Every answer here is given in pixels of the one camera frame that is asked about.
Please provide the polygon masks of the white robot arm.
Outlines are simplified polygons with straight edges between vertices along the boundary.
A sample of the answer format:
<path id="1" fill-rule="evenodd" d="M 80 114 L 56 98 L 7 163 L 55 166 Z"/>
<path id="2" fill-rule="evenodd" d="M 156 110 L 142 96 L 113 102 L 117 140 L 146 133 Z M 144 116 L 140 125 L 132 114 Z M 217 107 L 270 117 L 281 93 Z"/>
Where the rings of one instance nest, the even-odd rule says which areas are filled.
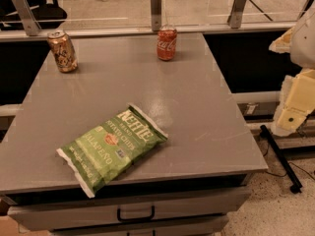
<path id="1" fill-rule="evenodd" d="M 296 76 L 285 76 L 271 131 L 286 137 L 294 133 L 315 110 L 315 10 L 308 9 L 296 25 L 274 40 L 269 49 L 288 53 L 301 67 Z"/>

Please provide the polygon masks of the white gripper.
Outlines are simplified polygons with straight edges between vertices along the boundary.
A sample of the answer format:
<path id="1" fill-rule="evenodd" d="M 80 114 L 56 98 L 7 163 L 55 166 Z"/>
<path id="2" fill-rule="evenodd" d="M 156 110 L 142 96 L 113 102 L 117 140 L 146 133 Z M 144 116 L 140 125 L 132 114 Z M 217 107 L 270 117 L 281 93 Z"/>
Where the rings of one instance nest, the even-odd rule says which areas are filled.
<path id="1" fill-rule="evenodd" d="M 293 28 L 274 40 L 269 50 L 289 53 Z M 315 110 L 315 70 L 302 69 L 295 77 L 285 76 L 280 92 L 280 104 L 276 109 L 272 133 L 286 137 L 294 133 Z"/>

